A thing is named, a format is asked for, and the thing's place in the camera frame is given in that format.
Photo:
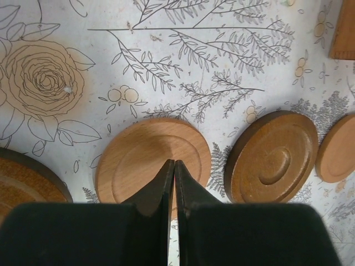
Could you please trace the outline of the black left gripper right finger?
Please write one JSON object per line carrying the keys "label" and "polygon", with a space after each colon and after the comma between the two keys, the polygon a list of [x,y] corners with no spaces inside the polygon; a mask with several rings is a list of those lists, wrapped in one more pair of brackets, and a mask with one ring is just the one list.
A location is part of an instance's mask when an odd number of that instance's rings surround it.
{"label": "black left gripper right finger", "polygon": [[175,162],[180,265],[221,265],[223,204],[200,185],[182,160]]}

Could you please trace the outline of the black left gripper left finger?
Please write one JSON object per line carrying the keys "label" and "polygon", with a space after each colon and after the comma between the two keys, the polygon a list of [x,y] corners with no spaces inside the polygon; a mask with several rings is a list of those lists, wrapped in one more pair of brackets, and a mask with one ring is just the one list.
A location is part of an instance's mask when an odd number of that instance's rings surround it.
{"label": "black left gripper left finger", "polygon": [[156,176],[124,201],[133,214],[124,240],[123,265],[167,265],[175,161],[167,160]]}

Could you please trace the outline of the light wooden coaster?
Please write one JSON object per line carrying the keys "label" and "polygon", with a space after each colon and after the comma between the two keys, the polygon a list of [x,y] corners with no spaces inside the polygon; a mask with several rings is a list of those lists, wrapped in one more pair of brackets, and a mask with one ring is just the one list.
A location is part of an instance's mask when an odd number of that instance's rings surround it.
{"label": "light wooden coaster", "polygon": [[340,119],[324,137],[317,155],[316,173],[328,183],[339,182],[354,171],[354,115]]}
{"label": "light wooden coaster", "polygon": [[205,187],[211,152],[203,135],[187,122],[156,118],[129,126],[108,144],[100,157],[95,189],[101,203],[122,203],[147,185],[166,160],[182,160]]}

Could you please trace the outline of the dark brown coaster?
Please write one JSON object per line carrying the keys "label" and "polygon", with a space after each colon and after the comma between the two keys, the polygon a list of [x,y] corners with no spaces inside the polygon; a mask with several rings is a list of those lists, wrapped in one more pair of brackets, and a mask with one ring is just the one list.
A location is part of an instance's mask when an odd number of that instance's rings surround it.
{"label": "dark brown coaster", "polygon": [[66,183],[47,166],[1,148],[1,221],[22,203],[72,201]]}
{"label": "dark brown coaster", "polygon": [[317,152],[311,119],[271,112],[253,122],[232,147],[224,172],[226,195],[233,203],[287,202],[308,179]]}

